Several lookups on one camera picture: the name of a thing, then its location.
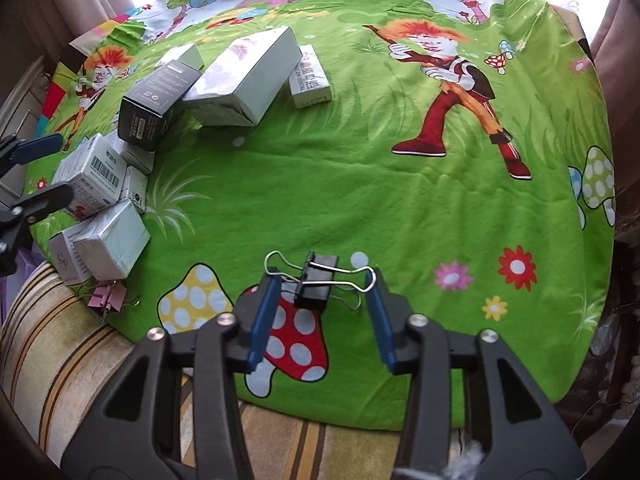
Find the black product box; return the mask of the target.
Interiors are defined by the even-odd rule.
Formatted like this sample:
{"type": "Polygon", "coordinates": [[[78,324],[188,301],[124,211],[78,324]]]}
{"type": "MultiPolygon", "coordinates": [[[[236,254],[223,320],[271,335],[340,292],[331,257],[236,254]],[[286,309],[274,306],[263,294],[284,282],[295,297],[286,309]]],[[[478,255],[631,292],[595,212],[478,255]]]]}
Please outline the black product box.
{"type": "Polygon", "coordinates": [[[142,150],[154,152],[178,102],[201,74],[183,62],[171,61],[137,81],[120,101],[118,136],[142,150]]]}

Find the small white cube box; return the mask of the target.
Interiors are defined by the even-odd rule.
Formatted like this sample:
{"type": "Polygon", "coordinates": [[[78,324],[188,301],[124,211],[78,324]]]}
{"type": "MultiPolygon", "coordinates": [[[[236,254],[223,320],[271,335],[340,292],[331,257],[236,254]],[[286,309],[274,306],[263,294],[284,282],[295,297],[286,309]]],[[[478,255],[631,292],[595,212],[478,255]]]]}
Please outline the small white cube box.
{"type": "Polygon", "coordinates": [[[92,217],[74,238],[82,262],[98,281],[128,278],[151,235],[130,200],[92,217]]]}

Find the green cartoon bedsheet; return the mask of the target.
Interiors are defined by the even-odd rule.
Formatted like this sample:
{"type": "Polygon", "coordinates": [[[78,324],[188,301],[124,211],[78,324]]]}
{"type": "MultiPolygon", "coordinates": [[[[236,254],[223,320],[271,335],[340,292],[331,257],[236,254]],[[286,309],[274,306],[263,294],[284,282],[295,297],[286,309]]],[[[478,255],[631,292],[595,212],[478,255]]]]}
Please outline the green cartoon bedsheet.
{"type": "Polygon", "coordinates": [[[570,390],[603,310],[615,223],[605,102],[549,3],[160,0],[117,26],[48,125],[73,143],[173,47],[213,62],[286,26],[329,77],[329,102],[282,91],[254,128],[175,117],[155,156],[151,238],[111,317],[130,339],[231,307],[264,266],[308,252],[375,266],[447,330],[496,330],[552,401],[570,390]]]}

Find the pink binder clip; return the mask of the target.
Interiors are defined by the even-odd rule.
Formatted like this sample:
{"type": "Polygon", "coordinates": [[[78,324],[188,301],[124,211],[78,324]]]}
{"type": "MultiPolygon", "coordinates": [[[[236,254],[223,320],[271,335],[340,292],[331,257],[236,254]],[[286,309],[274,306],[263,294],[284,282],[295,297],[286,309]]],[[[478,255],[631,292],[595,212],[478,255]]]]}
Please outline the pink binder clip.
{"type": "Polygon", "coordinates": [[[89,311],[100,320],[106,320],[109,316],[140,304],[140,297],[133,295],[123,281],[89,280],[80,285],[74,285],[73,291],[89,311]]]}

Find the cream dresser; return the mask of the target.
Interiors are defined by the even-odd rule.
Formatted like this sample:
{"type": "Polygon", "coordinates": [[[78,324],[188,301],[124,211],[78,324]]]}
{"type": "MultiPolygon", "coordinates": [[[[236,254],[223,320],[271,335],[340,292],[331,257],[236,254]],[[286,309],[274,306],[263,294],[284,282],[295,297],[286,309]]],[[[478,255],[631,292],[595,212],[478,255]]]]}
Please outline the cream dresser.
{"type": "MultiPolygon", "coordinates": [[[[44,70],[44,56],[40,55],[17,81],[1,107],[1,140],[14,134],[21,140],[32,140],[49,87],[44,70]]],[[[25,188],[26,167],[14,166],[1,178],[1,207],[14,204],[25,188]]]]}

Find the white text-covered box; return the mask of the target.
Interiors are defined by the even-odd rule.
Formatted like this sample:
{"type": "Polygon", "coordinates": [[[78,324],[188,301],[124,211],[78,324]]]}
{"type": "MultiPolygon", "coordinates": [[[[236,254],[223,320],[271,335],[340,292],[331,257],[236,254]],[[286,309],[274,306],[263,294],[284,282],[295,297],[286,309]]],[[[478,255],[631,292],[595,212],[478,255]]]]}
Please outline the white text-covered box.
{"type": "Polygon", "coordinates": [[[113,150],[129,165],[134,166],[142,174],[148,176],[154,167],[155,153],[145,151],[137,145],[130,144],[122,140],[116,130],[109,133],[105,140],[111,145],[113,150]]]}

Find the narrow white red-text box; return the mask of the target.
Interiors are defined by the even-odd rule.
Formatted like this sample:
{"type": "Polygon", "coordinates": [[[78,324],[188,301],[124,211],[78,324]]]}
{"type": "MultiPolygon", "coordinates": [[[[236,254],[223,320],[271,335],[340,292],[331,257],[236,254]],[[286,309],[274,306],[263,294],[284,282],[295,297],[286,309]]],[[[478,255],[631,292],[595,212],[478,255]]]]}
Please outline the narrow white red-text box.
{"type": "Polygon", "coordinates": [[[288,77],[288,88],[294,106],[300,110],[330,102],[331,85],[314,47],[311,44],[303,44],[299,49],[302,57],[288,77]]]}

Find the white box pink stain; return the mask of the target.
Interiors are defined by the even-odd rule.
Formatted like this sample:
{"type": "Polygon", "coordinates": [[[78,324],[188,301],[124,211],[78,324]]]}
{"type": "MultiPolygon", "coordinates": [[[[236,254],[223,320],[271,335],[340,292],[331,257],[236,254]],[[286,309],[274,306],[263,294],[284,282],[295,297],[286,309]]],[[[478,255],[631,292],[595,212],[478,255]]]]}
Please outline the white box pink stain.
{"type": "Polygon", "coordinates": [[[254,127],[302,58],[288,26],[232,41],[183,96],[203,126],[254,127]]]}

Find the white ointment box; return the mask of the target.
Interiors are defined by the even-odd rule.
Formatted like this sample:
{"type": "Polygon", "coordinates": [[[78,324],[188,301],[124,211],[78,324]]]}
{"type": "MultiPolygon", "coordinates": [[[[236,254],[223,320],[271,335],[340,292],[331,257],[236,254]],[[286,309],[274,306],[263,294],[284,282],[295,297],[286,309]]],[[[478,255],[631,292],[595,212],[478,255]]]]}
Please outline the white ointment box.
{"type": "Polygon", "coordinates": [[[120,190],[119,201],[129,200],[139,214],[144,214],[146,209],[146,187],[148,177],[134,166],[128,166],[125,172],[124,182],[120,190]]]}

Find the striped towel cushion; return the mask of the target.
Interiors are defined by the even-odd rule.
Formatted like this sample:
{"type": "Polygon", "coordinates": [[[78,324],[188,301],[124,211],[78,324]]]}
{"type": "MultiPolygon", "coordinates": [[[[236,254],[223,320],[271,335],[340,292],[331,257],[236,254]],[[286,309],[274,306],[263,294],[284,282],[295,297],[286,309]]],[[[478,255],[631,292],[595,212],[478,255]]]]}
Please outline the striped towel cushion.
{"type": "MultiPolygon", "coordinates": [[[[132,349],[43,262],[9,280],[1,388],[39,451],[60,462],[82,416],[132,349]]],[[[387,479],[398,434],[335,427],[239,405],[258,479],[387,479]]]]}

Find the white made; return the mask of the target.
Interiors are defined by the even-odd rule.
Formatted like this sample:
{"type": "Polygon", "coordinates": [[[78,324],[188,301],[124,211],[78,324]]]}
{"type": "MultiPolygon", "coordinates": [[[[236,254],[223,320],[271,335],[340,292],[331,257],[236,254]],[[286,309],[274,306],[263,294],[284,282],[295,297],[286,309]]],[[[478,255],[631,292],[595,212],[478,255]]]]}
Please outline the white made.
{"type": "Polygon", "coordinates": [[[48,241],[52,264],[65,285],[79,285],[92,277],[74,246],[74,240],[85,229],[80,222],[53,235],[48,241]]]}

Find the white medicine box red figure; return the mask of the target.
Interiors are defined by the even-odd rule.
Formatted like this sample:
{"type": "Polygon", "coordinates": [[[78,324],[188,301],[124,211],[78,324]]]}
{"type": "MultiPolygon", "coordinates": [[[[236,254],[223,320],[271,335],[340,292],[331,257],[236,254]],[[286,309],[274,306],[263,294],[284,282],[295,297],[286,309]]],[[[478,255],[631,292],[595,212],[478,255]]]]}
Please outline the white medicine box red figure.
{"type": "Polygon", "coordinates": [[[81,221],[118,202],[126,169],[125,159],[97,133],[62,160],[52,183],[72,187],[74,197],[65,211],[81,221]]]}

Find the brown curtain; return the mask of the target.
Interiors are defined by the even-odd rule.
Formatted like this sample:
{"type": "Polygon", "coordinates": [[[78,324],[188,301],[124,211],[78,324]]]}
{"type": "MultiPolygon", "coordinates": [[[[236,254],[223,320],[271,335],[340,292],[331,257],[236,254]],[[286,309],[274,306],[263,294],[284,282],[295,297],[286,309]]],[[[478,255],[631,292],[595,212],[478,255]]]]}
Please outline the brown curtain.
{"type": "Polygon", "coordinates": [[[610,0],[591,52],[605,97],[615,166],[616,237],[639,236],[639,14],[610,0]]]}

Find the black binder clip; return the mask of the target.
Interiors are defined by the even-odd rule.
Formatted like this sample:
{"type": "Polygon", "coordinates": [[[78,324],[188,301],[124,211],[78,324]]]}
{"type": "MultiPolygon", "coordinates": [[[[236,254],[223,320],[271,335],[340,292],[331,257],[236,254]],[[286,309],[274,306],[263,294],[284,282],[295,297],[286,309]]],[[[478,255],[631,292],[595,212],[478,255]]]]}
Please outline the black binder clip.
{"type": "Polygon", "coordinates": [[[264,270],[278,276],[283,283],[284,296],[296,309],[322,313],[335,300],[349,311],[357,311],[378,281],[372,266],[343,269],[337,256],[308,252],[300,266],[288,261],[280,250],[264,257],[264,270]]]}

